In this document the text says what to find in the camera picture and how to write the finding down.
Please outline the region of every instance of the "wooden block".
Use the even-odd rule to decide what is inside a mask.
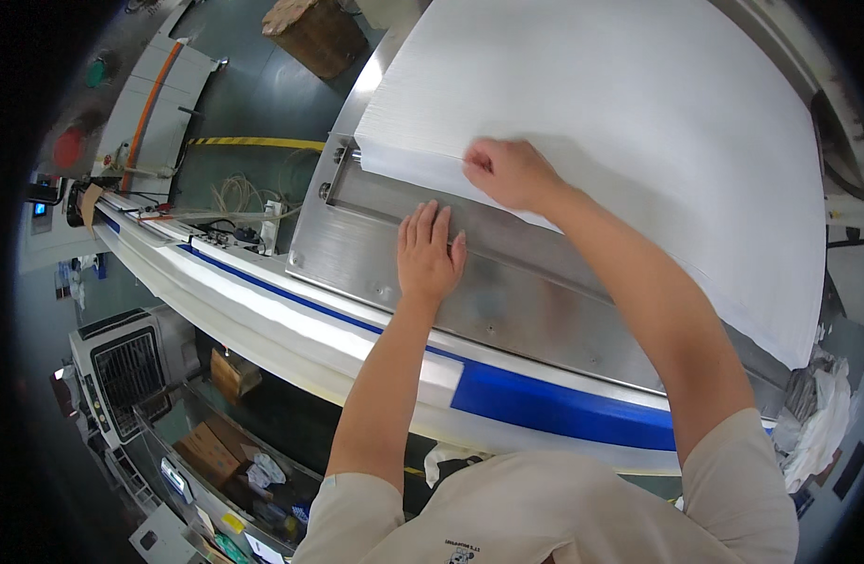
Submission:
[[[238,405],[241,396],[262,382],[259,367],[239,355],[233,353],[225,356],[214,348],[210,359],[210,371],[212,385],[231,405]]]
[[[265,37],[319,78],[338,76],[367,46],[357,23],[335,0],[279,0],[262,23]]]

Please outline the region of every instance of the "yellow item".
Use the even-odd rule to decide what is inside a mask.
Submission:
[[[225,513],[222,522],[232,528],[235,534],[240,534],[244,530],[244,523],[241,522],[233,513]]]

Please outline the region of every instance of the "t-shirt sleeve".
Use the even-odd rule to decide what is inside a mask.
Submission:
[[[369,474],[329,476],[310,506],[294,563],[359,562],[403,524],[403,498],[385,480]]]
[[[685,514],[744,562],[789,562],[798,520],[757,410],[734,413],[683,466]]]

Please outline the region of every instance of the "stack of white fabric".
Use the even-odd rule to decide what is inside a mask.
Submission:
[[[528,138],[672,255],[724,321],[807,364],[824,265],[810,114],[714,6],[436,0],[359,123],[362,167],[497,206],[461,173],[481,135]]]

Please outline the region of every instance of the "cardboard box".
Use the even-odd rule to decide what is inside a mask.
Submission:
[[[197,425],[173,447],[200,476],[217,488],[241,465],[206,423]]]

